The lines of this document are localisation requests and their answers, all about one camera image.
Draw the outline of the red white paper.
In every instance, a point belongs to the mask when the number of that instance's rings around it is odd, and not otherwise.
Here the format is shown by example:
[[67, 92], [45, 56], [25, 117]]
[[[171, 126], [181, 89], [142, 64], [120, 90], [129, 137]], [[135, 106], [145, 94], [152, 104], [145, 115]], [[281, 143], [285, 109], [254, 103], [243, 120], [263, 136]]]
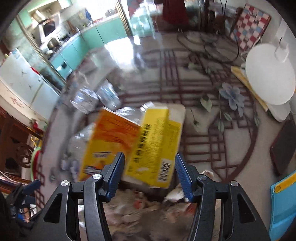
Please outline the red white paper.
[[189, 202], [179, 183], [163, 200], [162, 219], [169, 223], [176, 223], [178, 217], [192, 217], [196, 210], [197, 204]]

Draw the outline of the yellow medicine box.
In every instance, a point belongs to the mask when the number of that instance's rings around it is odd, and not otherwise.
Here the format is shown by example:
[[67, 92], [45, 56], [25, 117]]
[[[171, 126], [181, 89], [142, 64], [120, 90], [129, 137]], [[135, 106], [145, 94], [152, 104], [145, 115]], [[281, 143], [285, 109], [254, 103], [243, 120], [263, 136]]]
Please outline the yellow medicine box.
[[147, 102], [140, 109], [140, 135], [125, 165], [125, 181], [168, 189], [175, 168], [186, 109]]

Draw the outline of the orange yellow carton box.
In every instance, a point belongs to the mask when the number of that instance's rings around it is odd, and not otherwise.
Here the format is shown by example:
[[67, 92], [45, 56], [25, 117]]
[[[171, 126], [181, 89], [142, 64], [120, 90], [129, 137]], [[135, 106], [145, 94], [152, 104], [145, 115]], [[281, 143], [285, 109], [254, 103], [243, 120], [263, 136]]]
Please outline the orange yellow carton box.
[[136, 142], [141, 126], [103, 107], [100, 109], [91, 138], [86, 145], [78, 180], [112, 163], [118, 152], [127, 158]]

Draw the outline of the silver foil wrapper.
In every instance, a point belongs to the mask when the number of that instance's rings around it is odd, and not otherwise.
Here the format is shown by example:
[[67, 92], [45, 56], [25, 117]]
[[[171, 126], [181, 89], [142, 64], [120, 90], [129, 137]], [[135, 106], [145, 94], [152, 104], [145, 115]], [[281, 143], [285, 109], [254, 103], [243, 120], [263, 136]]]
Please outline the silver foil wrapper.
[[96, 92], [83, 87], [76, 92], [70, 102], [76, 109], [84, 114], [88, 114], [95, 110], [99, 98]]

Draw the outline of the beige paper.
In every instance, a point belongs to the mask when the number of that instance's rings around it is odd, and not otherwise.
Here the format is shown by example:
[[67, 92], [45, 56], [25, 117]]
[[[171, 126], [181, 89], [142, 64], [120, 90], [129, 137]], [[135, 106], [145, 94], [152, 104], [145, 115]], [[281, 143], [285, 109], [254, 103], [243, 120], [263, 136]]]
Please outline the beige paper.
[[140, 220], [144, 214], [161, 207], [161, 202], [149, 201], [144, 193], [135, 190], [117, 190], [103, 208], [110, 234], [123, 232], [133, 234], [142, 230]]

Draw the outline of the teal kitchen cabinets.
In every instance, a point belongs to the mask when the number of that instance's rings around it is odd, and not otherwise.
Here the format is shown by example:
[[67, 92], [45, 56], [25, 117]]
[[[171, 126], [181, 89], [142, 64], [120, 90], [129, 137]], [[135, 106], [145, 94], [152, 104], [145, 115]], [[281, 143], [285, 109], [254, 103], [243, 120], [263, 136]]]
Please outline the teal kitchen cabinets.
[[75, 34], [51, 57], [50, 62], [66, 79], [90, 50], [125, 37], [127, 34], [121, 18], [115, 14]]

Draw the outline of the dark wooden chair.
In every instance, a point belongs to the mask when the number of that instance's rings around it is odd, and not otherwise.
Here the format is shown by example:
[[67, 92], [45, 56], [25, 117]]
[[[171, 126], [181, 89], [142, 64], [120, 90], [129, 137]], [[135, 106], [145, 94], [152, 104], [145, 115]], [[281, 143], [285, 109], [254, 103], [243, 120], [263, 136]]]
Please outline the dark wooden chair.
[[1, 108], [1, 192], [31, 182], [32, 155], [43, 131], [24, 125]]

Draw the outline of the red bucket with green rim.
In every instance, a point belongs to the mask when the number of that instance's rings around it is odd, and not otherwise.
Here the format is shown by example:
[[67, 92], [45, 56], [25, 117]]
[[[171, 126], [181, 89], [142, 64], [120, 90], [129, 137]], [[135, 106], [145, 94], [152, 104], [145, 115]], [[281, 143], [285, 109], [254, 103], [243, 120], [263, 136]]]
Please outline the red bucket with green rim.
[[41, 154], [41, 147], [36, 147], [31, 156], [30, 163], [30, 178], [31, 181], [39, 179], [42, 174], [42, 165], [39, 163], [39, 155]]

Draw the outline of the floral plastic tablecloth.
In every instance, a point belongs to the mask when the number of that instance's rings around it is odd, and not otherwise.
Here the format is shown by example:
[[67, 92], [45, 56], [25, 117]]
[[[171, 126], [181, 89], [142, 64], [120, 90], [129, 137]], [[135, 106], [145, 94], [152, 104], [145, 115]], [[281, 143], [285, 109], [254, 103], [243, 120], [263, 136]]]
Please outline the floral plastic tablecloth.
[[71, 73], [39, 155], [32, 240], [271, 240], [271, 151], [295, 123], [264, 110], [207, 34], [123, 38]]

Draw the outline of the dark phone on table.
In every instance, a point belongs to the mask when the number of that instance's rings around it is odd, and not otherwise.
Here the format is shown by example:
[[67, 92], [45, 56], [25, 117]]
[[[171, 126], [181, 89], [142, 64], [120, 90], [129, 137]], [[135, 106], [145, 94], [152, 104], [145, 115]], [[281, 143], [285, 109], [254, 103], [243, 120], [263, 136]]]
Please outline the dark phone on table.
[[284, 123], [274, 139], [269, 153], [275, 175], [282, 175], [295, 153], [295, 125], [291, 120]]

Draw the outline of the white desk lamp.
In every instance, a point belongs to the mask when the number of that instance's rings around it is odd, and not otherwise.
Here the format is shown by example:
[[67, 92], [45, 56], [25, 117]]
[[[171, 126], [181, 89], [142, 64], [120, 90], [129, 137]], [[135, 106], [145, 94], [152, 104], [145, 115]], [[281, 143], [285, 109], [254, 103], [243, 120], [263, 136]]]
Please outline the white desk lamp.
[[284, 20], [270, 43], [250, 50], [245, 70], [252, 89], [277, 121], [295, 115], [295, 36]]

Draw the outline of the steel cooking pot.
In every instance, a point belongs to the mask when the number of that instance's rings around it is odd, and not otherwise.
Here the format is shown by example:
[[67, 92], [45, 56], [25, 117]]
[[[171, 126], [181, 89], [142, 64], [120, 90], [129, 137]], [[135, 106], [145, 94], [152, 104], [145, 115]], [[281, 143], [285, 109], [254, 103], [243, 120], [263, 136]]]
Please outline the steel cooking pot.
[[56, 51], [61, 47], [61, 43], [56, 38], [51, 38], [47, 44], [49, 50]]

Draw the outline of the red hanging apron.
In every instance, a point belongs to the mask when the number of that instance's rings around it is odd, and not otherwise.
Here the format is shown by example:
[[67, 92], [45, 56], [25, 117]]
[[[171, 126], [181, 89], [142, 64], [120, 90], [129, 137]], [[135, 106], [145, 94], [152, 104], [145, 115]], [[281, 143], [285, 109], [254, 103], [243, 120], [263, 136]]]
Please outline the red hanging apron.
[[164, 0], [163, 18], [171, 25], [185, 26], [189, 23], [183, 0]]

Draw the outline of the checkered game board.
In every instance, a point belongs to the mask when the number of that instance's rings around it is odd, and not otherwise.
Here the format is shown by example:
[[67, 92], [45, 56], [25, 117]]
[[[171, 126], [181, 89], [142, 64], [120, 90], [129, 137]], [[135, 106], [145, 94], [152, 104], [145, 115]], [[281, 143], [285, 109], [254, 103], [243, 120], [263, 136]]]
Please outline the checkered game board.
[[242, 51], [250, 50], [263, 36], [270, 21], [271, 15], [246, 4], [230, 34], [230, 38], [238, 43]]

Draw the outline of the range hood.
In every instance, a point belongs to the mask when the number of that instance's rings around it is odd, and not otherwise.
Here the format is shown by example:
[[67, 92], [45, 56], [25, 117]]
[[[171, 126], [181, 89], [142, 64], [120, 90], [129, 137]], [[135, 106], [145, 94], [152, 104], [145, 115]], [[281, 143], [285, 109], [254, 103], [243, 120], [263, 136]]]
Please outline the range hood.
[[60, 13], [56, 12], [53, 15], [45, 16], [39, 10], [34, 11], [33, 19], [38, 22], [37, 26], [32, 30], [32, 37], [40, 46], [48, 42], [53, 37], [53, 33], [57, 33], [60, 29]]

